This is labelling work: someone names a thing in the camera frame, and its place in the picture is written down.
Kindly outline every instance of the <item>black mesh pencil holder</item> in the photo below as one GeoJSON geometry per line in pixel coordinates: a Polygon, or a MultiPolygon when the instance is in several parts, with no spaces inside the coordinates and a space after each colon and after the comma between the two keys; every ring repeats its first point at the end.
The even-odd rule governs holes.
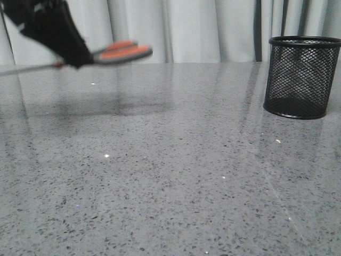
{"type": "Polygon", "coordinates": [[[264,108],[296,119],[325,116],[341,40],[281,36],[271,38],[269,43],[272,47],[264,108]]]}

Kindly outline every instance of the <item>table surface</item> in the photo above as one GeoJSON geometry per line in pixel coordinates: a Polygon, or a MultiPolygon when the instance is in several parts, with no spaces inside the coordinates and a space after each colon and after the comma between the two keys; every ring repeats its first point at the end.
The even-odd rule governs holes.
{"type": "Polygon", "coordinates": [[[340,68],[316,120],[268,63],[0,77],[0,255],[341,255],[340,68]]]}

